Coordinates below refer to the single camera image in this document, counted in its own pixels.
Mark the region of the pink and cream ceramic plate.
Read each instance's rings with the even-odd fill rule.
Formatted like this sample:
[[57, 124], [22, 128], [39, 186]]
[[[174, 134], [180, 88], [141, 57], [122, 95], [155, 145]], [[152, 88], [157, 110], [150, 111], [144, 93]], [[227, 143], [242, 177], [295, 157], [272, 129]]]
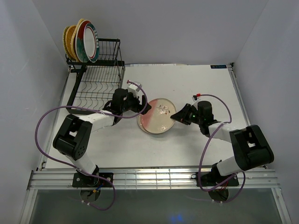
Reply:
[[171, 115], [177, 112], [175, 105], [166, 98], [156, 98], [149, 102], [151, 109], [141, 114], [141, 123], [150, 134], [162, 134], [171, 129], [175, 120]]

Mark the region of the white plate with green rim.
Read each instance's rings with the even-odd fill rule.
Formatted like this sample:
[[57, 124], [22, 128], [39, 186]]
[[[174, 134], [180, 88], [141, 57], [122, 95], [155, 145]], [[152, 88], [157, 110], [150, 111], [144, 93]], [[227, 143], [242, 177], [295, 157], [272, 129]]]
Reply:
[[96, 62], [100, 52], [99, 41], [97, 31], [90, 22], [86, 24], [84, 29], [84, 48], [89, 61]]

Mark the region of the green-rimmed round bamboo plate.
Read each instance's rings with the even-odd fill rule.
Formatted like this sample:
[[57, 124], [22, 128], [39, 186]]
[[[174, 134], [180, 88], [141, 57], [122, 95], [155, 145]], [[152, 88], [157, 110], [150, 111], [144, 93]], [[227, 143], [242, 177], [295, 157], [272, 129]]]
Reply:
[[69, 26], [67, 26], [65, 29], [64, 29], [64, 32], [63, 32], [63, 46], [64, 46], [64, 50], [65, 50], [65, 53], [67, 54], [68, 53], [68, 50], [67, 50], [67, 46], [66, 46], [66, 32], [68, 30]]

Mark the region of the red and teal floral plate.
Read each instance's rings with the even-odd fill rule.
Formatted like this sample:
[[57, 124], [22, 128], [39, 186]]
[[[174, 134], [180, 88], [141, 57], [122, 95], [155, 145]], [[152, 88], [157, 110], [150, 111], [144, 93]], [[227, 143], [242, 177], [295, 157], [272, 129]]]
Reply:
[[79, 62], [86, 63], [89, 61], [84, 47], [84, 32], [85, 26], [89, 23], [89, 20], [83, 20], [79, 23], [76, 35], [75, 35], [75, 50]]

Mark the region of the orange square woven tray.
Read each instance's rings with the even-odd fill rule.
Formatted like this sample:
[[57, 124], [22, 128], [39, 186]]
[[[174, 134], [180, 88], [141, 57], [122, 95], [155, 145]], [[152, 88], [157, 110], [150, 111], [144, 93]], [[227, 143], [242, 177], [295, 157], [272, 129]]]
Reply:
[[73, 36], [72, 36], [72, 41], [71, 41], [71, 51], [72, 51], [72, 53], [73, 53], [73, 55], [74, 55], [74, 57], [75, 57], [75, 61], [76, 61], [76, 62], [79, 62], [79, 60], [78, 60], [78, 57], [77, 57], [77, 54], [76, 54], [76, 50], [75, 50], [75, 35], [76, 35], [76, 31], [77, 31], [77, 28], [78, 28], [79, 23], [80, 23], [81, 21], [83, 21], [83, 20], [84, 20], [84, 19], [80, 19], [80, 20], [78, 21], [78, 23], [77, 23], [77, 25], [76, 25], [76, 28], [75, 28], [75, 31], [74, 31]]

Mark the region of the orange round woven plate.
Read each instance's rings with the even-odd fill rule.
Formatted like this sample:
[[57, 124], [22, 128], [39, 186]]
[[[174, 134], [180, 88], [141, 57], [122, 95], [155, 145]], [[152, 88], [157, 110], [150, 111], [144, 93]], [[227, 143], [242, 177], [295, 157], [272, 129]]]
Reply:
[[72, 58], [72, 60], [75, 60], [75, 57], [71, 51], [71, 41], [72, 41], [72, 36], [75, 31], [75, 28], [76, 28], [75, 25], [69, 26], [66, 30], [65, 38], [64, 38], [67, 52], [69, 54], [69, 58]]

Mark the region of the blue and cream ceramic plate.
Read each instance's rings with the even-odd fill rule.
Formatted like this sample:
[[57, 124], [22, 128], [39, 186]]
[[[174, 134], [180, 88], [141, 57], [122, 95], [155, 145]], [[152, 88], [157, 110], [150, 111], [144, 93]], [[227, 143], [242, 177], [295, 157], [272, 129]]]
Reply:
[[138, 126], [140, 127], [140, 129], [142, 130], [142, 131], [144, 131], [145, 133], [147, 133], [147, 134], [150, 134], [147, 130], [145, 130], [144, 129], [144, 127], [142, 126], [142, 123], [141, 123], [141, 114], [139, 114], [138, 116], [137, 116], [137, 124], [138, 124]]

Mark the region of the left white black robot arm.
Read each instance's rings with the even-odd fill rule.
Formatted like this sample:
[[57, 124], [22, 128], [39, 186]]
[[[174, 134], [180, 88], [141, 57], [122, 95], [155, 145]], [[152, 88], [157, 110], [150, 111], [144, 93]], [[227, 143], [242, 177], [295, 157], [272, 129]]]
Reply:
[[95, 172], [98, 167], [86, 152], [91, 133], [114, 126], [121, 119], [130, 119], [123, 116], [125, 112], [132, 111], [138, 116], [145, 115], [151, 109], [145, 93], [139, 99], [138, 93], [144, 92], [142, 85], [130, 80], [127, 83], [126, 89], [114, 91], [112, 99], [102, 110], [83, 116], [67, 115], [54, 138], [53, 147], [84, 174], [83, 181], [88, 186], [95, 186], [99, 182], [99, 175]]

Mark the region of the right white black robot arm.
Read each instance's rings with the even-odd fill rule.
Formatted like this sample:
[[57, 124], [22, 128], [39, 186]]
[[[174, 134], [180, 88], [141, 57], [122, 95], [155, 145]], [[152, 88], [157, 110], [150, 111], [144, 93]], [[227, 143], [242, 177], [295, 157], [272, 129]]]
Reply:
[[214, 118], [212, 104], [200, 100], [200, 97], [201, 94], [194, 95], [194, 104], [186, 104], [171, 115], [171, 119], [185, 125], [197, 124], [209, 142], [219, 139], [231, 143], [234, 155], [213, 164], [211, 171], [206, 174], [196, 172], [194, 179], [198, 187], [211, 186], [215, 189], [223, 185], [236, 186], [239, 172], [274, 162], [274, 153], [258, 125], [237, 129], [231, 126], [232, 118], [220, 122]]

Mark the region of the blue table label sticker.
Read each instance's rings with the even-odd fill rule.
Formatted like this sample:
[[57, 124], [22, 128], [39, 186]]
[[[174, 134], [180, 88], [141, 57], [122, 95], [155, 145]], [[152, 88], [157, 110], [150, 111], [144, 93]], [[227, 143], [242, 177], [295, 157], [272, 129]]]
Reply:
[[226, 65], [210, 65], [211, 69], [226, 69]]

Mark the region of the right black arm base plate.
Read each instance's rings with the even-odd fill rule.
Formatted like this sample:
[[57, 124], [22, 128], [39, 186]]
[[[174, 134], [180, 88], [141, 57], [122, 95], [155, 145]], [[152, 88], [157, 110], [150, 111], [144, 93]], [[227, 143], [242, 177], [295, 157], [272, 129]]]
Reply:
[[[195, 172], [194, 174], [191, 175], [191, 180], [196, 181], [197, 187], [199, 187], [198, 174], [199, 174], [198, 172]], [[223, 182], [230, 176], [231, 175], [214, 177], [212, 174], [210, 174], [210, 172], [203, 172], [203, 173], [201, 173], [201, 176], [200, 176], [201, 186], [202, 187], [216, 186], [217, 184], [220, 184], [221, 182]], [[230, 180], [226, 181], [221, 186], [237, 187], [237, 186], [239, 186], [238, 178], [232, 177]]]

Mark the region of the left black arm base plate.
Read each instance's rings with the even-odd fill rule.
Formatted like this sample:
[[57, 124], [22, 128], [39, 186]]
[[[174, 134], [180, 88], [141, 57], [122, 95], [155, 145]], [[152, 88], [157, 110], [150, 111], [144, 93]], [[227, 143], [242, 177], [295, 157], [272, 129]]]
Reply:
[[97, 188], [111, 187], [111, 184], [103, 179], [94, 178], [82, 173], [75, 173], [72, 180], [72, 187], [74, 188]]

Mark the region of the aluminium frame rail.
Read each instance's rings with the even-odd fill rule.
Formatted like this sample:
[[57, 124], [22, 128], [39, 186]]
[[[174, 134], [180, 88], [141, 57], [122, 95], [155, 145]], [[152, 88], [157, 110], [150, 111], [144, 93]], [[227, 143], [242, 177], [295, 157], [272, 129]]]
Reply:
[[[117, 190], [140, 189], [197, 189], [194, 168], [163, 169], [111, 169], [103, 173], [111, 173], [109, 180]], [[247, 189], [280, 188], [280, 183], [273, 169], [256, 168], [238, 174], [228, 185], [229, 189], [237, 189], [245, 182]], [[49, 169], [34, 171], [31, 174], [28, 189], [94, 189], [103, 181], [92, 185], [83, 183], [81, 177], [70, 169]]]

